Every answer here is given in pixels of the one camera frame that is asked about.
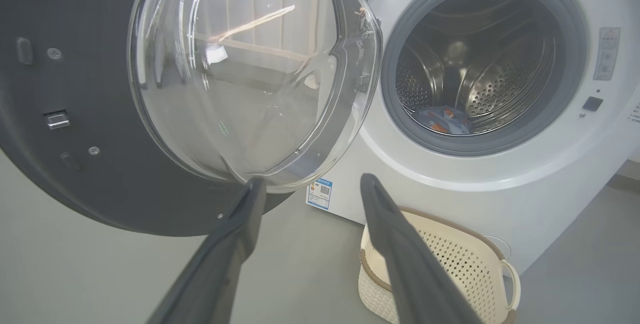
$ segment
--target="laundry in drum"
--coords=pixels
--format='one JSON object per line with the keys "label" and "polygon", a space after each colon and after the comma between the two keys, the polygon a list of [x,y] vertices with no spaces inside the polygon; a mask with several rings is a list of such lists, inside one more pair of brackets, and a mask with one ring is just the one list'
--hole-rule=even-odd
{"label": "laundry in drum", "polygon": [[467,115],[448,106],[425,107],[414,112],[413,117],[420,125],[443,134],[471,134],[471,121]]}

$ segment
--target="front-load washing machine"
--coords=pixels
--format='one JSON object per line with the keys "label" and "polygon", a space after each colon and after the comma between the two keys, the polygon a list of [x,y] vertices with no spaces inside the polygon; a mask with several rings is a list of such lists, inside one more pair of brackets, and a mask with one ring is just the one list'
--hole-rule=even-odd
{"label": "front-load washing machine", "polygon": [[256,177],[266,210],[308,185],[308,203],[362,222],[373,173],[398,204],[510,246],[522,271],[640,136],[635,0],[0,12],[2,150],[57,201],[135,232],[210,233]]}
{"label": "front-load washing machine", "polygon": [[369,0],[381,79],[306,202],[364,222],[358,180],[526,270],[640,138],[637,0]]}

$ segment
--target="white appliance body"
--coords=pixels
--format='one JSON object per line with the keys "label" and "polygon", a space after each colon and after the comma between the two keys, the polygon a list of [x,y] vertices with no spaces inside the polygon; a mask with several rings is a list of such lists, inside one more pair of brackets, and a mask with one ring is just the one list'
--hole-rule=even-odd
{"label": "white appliance body", "polygon": [[[382,21],[387,44],[413,0],[369,2]],[[640,142],[640,123],[633,117],[640,110],[638,0],[576,2],[589,38],[585,72],[573,100],[549,127],[493,155],[443,155],[418,145],[398,129],[378,85],[358,137],[323,176],[332,186],[326,210],[364,223],[359,181],[363,173],[372,173],[398,205],[498,238],[499,247],[511,252],[510,262],[519,272],[525,271]],[[610,81],[594,80],[601,28],[621,28]],[[603,100],[596,112],[583,109],[589,96]]]}
{"label": "white appliance body", "polygon": [[640,162],[640,148],[635,149],[629,160]]}

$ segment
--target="laundry basket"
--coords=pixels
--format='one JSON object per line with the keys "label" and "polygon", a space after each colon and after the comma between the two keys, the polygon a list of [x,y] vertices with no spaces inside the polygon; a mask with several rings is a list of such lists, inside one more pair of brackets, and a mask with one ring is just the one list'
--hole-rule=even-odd
{"label": "laundry basket", "polygon": [[[514,267],[500,250],[482,235],[439,217],[401,208],[420,237],[464,294],[484,324],[511,324],[521,296],[521,284]],[[365,226],[360,243],[361,269],[358,291],[362,303],[383,319],[398,324],[385,258],[371,244]],[[511,303],[505,292],[503,269],[513,279]]]}

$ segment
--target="basket handle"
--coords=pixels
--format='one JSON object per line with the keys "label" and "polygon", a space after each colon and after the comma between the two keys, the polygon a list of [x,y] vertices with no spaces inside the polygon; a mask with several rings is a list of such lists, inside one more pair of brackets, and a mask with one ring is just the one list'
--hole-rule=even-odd
{"label": "basket handle", "polygon": [[507,268],[507,270],[509,271],[509,273],[511,274],[511,278],[513,279],[513,296],[511,297],[511,303],[507,306],[507,310],[516,310],[518,308],[518,305],[520,304],[520,296],[521,296],[521,284],[520,284],[520,280],[519,280],[519,276],[518,273],[516,272],[516,268],[509,264],[509,262],[505,259],[500,260],[500,264],[502,264],[504,267]]}

